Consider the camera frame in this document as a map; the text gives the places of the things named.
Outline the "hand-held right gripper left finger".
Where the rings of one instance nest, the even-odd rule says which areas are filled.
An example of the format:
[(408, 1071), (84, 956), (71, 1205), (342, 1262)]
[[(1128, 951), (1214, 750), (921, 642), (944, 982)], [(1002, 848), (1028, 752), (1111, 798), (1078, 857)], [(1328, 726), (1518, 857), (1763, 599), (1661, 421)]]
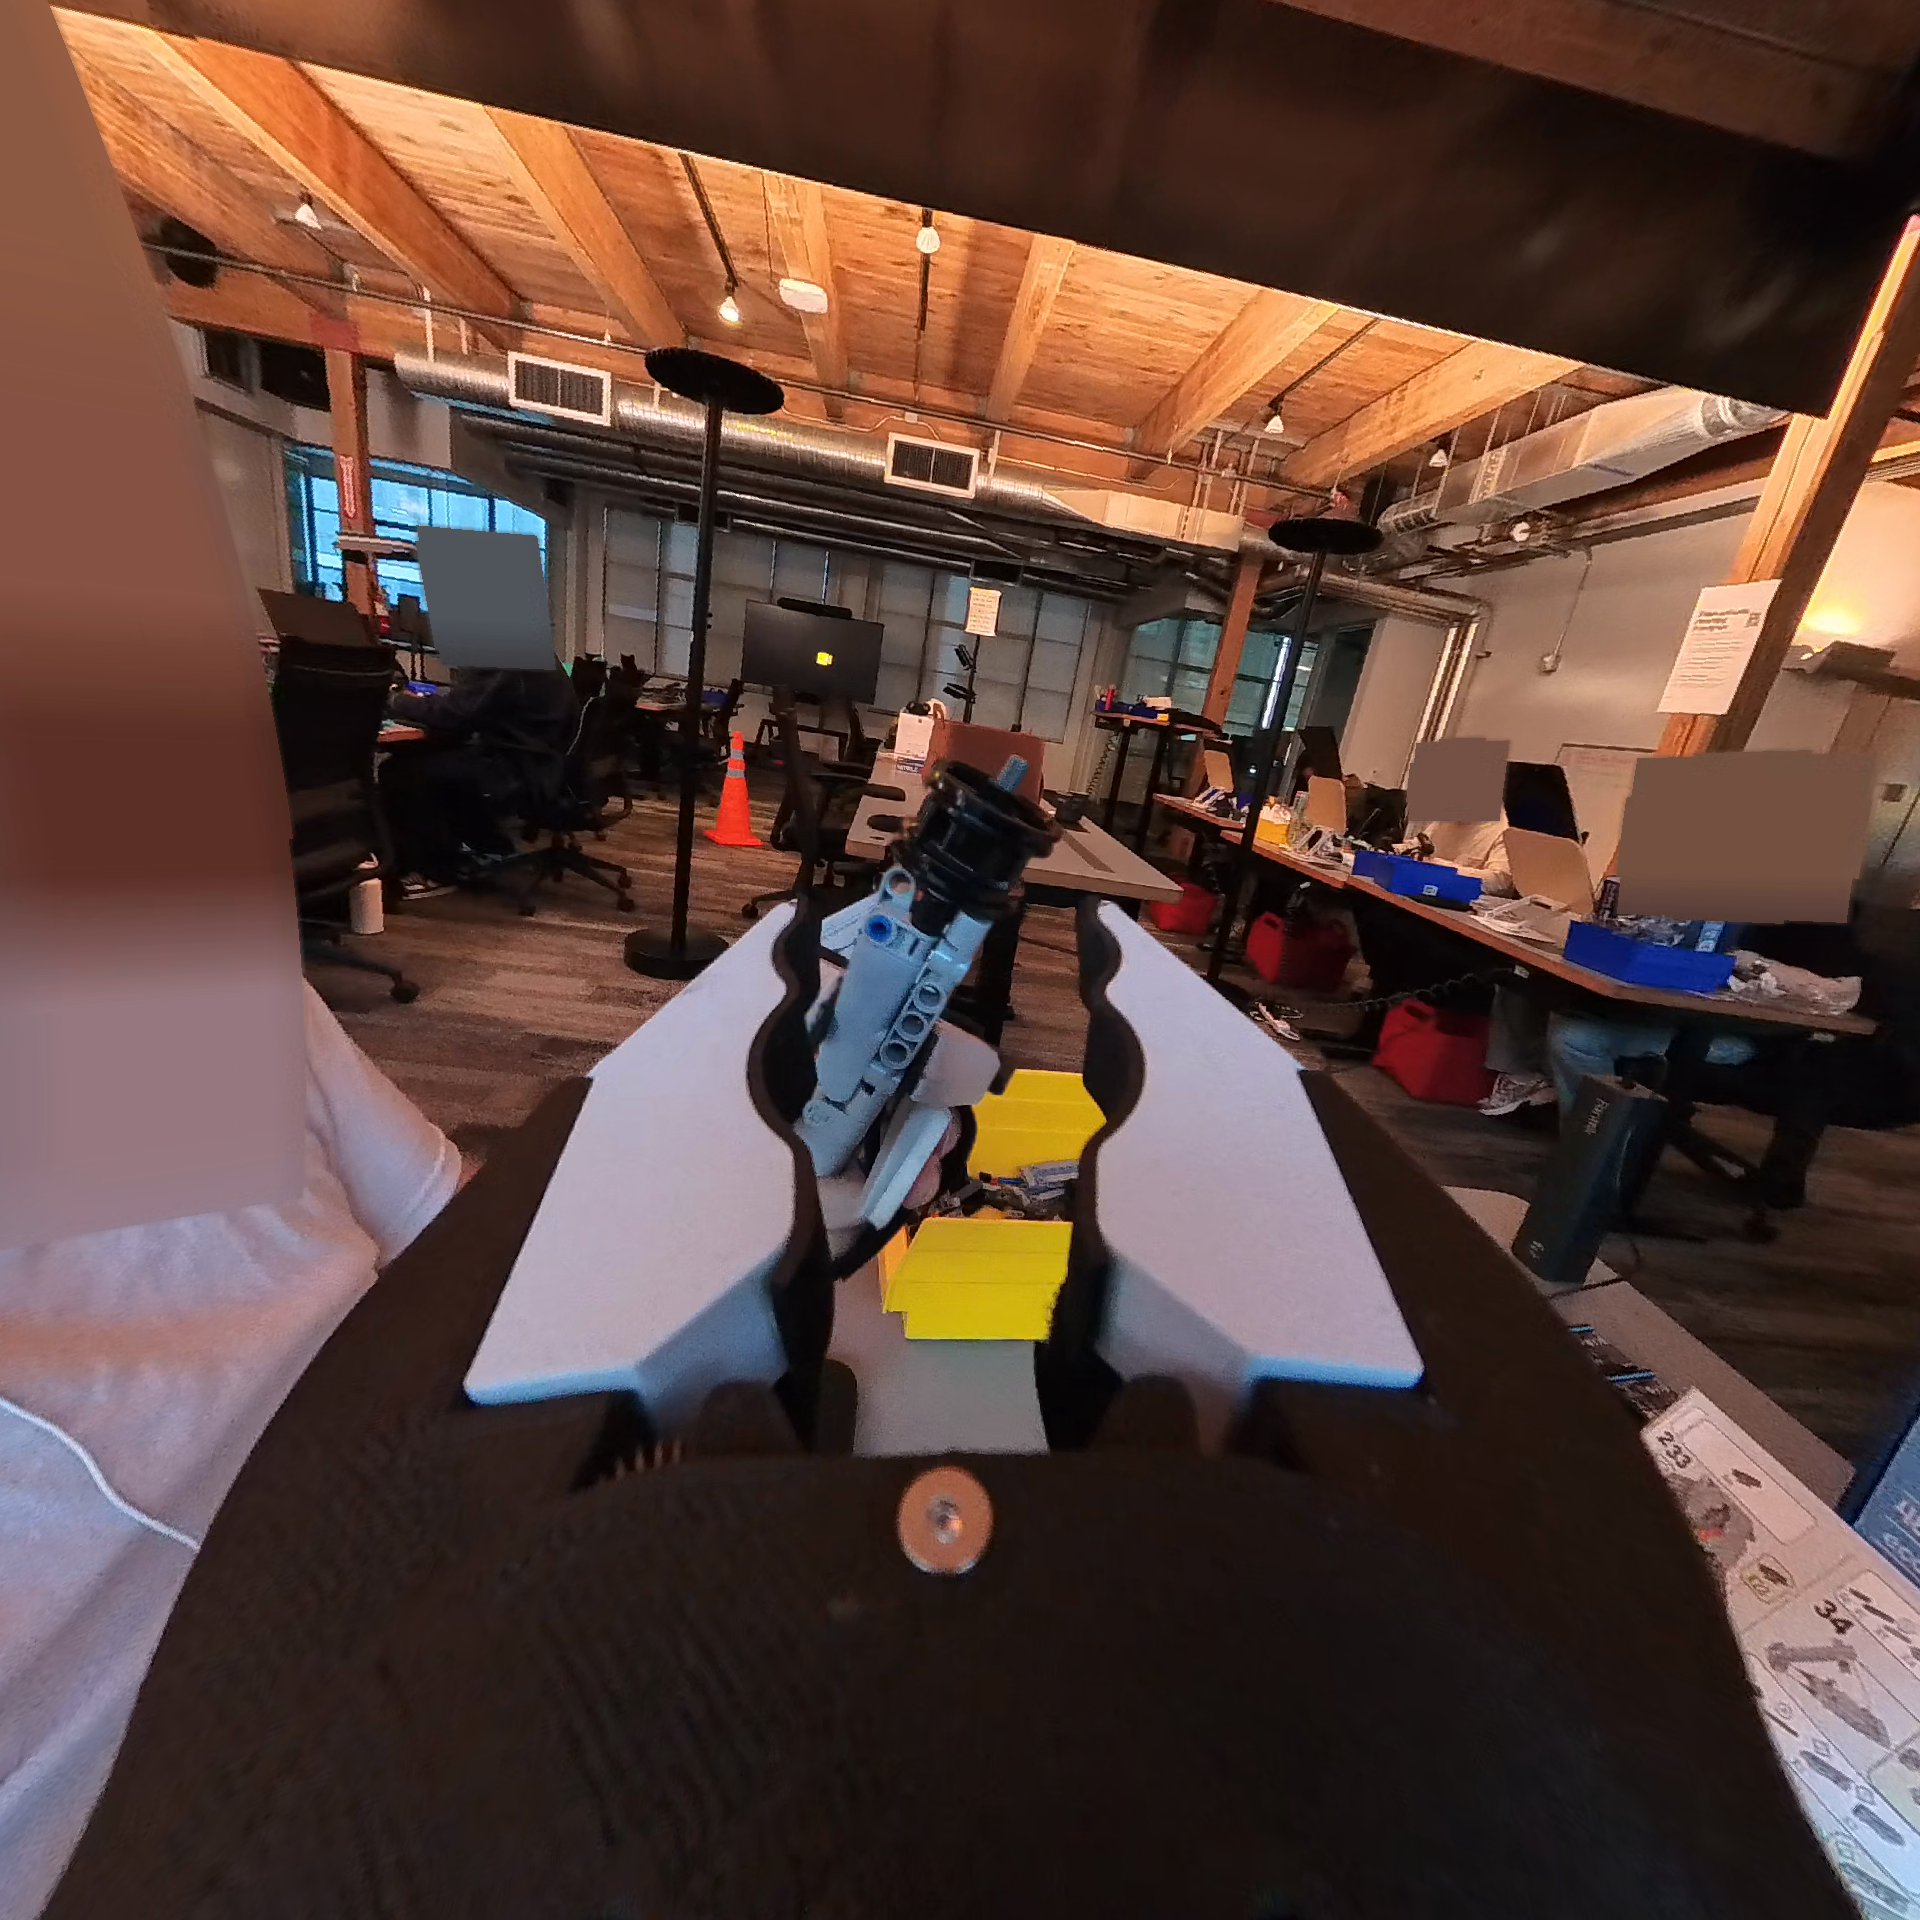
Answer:
[(741, 1380), (782, 1385), (809, 1430), (833, 1315), (794, 1130), (817, 925), (782, 903), (590, 1069), (467, 1358), (472, 1404), (629, 1393), (666, 1437)]

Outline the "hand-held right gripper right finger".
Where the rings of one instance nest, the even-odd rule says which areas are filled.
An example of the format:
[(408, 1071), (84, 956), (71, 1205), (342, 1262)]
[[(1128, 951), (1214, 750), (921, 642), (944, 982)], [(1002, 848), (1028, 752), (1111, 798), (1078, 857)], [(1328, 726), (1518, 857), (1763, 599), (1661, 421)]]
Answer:
[(1115, 903), (1074, 916), (1100, 1124), (1043, 1336), (1043, 1433), (1085, 1448), (1166, 1378), (1203, 1448), (1268, 1380), (1409, 1389), (1422, 1358), (1299, 1063)]

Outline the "grey toy brick assembly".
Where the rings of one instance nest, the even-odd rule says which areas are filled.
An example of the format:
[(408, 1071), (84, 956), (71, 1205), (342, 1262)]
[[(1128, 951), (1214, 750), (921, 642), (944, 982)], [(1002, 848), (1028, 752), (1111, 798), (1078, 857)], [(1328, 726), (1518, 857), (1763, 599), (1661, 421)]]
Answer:
[(811, 1028), (813, 1091), (798, 1120), (817, 1174), (851, 1161), (988, 933), (1019, 903), (1026, 863), (1054, 842), (1026, 771), (1021, 754), (995, 772), (942, 765), (868, 896), (828, 918), (818, 942), (842, 969)]

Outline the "yellow plastic bin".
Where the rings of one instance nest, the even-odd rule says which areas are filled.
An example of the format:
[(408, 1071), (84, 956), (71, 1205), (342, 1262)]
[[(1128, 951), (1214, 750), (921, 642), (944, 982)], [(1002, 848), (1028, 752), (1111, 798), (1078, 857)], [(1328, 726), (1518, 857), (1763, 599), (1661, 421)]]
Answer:
[[(1017, 1069), (973, 1109), (967, 1170), (1080, 1159), (1102, 1113), (1071, 1071)], [(909, 1339), (1043, 1339), (1067, 1269), (1071, 1220), (920, 1216), (875, 1258), (881, 1306)]]

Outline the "black rectangular case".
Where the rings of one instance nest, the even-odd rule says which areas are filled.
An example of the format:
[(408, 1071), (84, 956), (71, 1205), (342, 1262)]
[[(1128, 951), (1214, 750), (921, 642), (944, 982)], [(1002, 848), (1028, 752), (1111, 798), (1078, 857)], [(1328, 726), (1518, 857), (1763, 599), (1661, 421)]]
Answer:
[(1667, 1102), (1615, 1076), (1588, 1074), (1512, 1234), (1518, 1262), (1549, 1288), (1586, 1282), (1601, 1238), (1626, 1211), (1625, 1192), (1660, 1146)]

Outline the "blue plastic bin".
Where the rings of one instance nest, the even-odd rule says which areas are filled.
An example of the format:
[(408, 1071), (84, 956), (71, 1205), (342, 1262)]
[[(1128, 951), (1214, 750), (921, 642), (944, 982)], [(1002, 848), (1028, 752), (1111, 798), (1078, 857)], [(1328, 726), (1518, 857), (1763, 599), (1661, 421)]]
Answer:
[(1608, 923), (1571, 921), (1564, 960), (1625, 986), (1711, 995), (1733, 977), (1733, 955), (1691, 945), (1661, 945), (1634, 938)]
[(1376, 888), (1409, 899), (1466, 907), (1481, 896), (1481, 877), (1437, 859), (1356, 848), (1350, 872)]

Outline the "black monitor screen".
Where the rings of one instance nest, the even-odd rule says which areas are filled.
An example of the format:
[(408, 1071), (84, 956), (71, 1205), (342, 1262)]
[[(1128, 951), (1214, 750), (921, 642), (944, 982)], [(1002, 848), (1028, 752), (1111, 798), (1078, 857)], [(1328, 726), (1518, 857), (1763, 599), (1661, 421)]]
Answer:
[(875, 702), (885, 627), (844, 609), (748, 599), (743, 609), (743, 684), (813, 701)]

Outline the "black floor lamp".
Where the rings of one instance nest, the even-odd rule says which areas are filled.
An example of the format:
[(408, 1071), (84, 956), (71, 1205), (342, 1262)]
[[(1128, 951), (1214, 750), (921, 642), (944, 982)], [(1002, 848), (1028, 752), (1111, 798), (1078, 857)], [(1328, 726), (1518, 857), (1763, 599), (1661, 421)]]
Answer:
[(689, 568), (689, 638), (678, 728), (678, 793), (669, 907), (666, 925), (660, 931), (636, 929), (629, 933), (623, 940), (621, 955), (629, 971), (640, 977), (684, 982), (724, 949), (723, 938), (710, 933), (695, 933), (688, 923), (689, 831), (695, 829), (697, 809), (697, 754), (702, 737), (712, 548), (723, 424), (728, 413), (765, 417), (778, 412), (782, 386), (743, 362), (689, 345), (645, 349), (643, 364), (662, 389), (701, 408), (702, 448), (695, 517), (695, 566)]

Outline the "person's white sweatshirt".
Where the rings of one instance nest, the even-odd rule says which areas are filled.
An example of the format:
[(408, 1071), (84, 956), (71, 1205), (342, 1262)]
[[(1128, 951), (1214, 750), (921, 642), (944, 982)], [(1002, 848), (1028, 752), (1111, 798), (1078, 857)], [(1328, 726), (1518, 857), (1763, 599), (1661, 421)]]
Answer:
[(248, 1453), (463, 1172), (312, 986), (303, 1012), (296, 1198), (3, 1251), (3, 1916), (58, 1882)]

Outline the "long wooden table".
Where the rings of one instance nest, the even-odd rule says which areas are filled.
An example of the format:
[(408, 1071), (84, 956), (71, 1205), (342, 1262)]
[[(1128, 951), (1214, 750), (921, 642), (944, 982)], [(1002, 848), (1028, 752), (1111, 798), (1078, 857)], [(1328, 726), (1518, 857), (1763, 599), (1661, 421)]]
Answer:
[(1396, 896), (1380, 885), (1367, 881), (1352, 872), (1339, 868), (1326, 861), (1315, 861), (1279, 844), (1251, 840), (1251, 855), (1269, 868), (1302, 877), (1332, 892), (1343, 892), (1352, 899), (1387, 907), (1446, 933), (1453, 940), (1470, 940), (1499, 964), (1520, 971), (1525, 977), (1551, 977), (1568, 986), (1577, 995), (1595, 997), (1617, 1008), (1638, 1008), (1649, 1014), (1672, 1017), (1678, 1023), (1726, 1023), (1733, 1026), (1777, 1026), (1798, 1032), (1820, 1032), (1829, 1036), (1864, 1037), (1875, 1030), (1873, 1019), (1851, 1012), (1823, 1012), (1814, 1002), (1792, 997), (1750, 997), (1715, 990), (1696, 995), (1695, 991), (1672, 991), (1649, 986), (1638, 980), (1621, 980), (1564, 955), (1560, 947), (1523, 938), (1488, 923), (1485, 916), (1476, 916), (1470, 907), (1453, 907), (1424, 896)]

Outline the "toy instruction booklet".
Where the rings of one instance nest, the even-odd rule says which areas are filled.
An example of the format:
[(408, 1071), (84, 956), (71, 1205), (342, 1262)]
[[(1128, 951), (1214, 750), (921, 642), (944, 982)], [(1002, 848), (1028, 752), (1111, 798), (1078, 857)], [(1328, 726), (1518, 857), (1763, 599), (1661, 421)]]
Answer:
[(1917, 1914), (1917, 1597), (1698, 1389), (1641, 1439), (1713, 1562), (1765, 1730), (1860, 1914)]

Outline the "blue printed box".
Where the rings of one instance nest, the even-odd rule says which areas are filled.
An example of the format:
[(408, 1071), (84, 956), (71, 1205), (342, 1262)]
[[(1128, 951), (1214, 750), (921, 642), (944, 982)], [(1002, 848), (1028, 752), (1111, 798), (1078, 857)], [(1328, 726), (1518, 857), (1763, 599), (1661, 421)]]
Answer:
[(1847, 1479), (1836, 1514), (1910, 1586), (1917, 1586), (1917, 1382), (1903, 1391), (1890, 1424)]

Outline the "white paper notice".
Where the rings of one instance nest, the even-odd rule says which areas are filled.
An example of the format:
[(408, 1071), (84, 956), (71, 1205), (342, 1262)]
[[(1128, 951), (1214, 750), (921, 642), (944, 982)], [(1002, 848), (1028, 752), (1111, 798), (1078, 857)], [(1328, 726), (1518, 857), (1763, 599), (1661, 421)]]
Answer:
[(1698, 592), (1656, 712), (1720, 715), (1728, 712), (1759, 644), (1765, 614), (1779, 579), (1720, 583)]

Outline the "silver air duct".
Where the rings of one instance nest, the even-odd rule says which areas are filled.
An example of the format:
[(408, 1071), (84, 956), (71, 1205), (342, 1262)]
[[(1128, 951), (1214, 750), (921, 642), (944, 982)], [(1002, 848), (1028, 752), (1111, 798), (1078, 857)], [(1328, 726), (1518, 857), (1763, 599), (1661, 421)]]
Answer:
[(1761, 402), (1672, 386), (1617, 397), (1455, 459), (1433, 487), (1387, 505), (1378, 529), (1398, 537), (1553, 509), (1785, 419)]
[[(412, 395), (507, 419), (522, 437), (553, 430), (684, 454), (699, 452), (702, 443), (702, 410), (697, 404), (660, 388), (614, 380), (596, 367), (520, 353), (489, 362), (395, 349), (393, 371)], [(721, 452), (728, 467), (1050, 529), (1117, 535), (1205, 553), (1249, 551), (1262, 561), (1277, 553), (1266, 531), (1244, 515), (1096, 487), (1076, 478), (1032, 482), (1008, 467), (991, 467), (975, 447), (936, 439), (886, 434), (875, 441), (837, 424), (793, 419), (785, 412), (767, 417), (728, 412)]]

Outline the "wooden post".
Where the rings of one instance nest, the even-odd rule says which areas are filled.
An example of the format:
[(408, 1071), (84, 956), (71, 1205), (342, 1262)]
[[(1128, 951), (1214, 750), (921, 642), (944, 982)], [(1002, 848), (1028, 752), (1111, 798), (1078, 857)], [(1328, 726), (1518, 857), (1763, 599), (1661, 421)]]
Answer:
[(1656, 754), (1737, 752), (1765, 713), (1812, 588), (1851, 511), (1858, 485), (1904, 395), (1917, 355), (1917, 218), (1906, 218), (1833, 402), (1822, 417), (1785, 426), (1765, 493), (1748, 517), (1730, 585), (1774, 583), (1765, 621), (1737, 684), (1717, 713), (1691, 708), (1667, 717)]

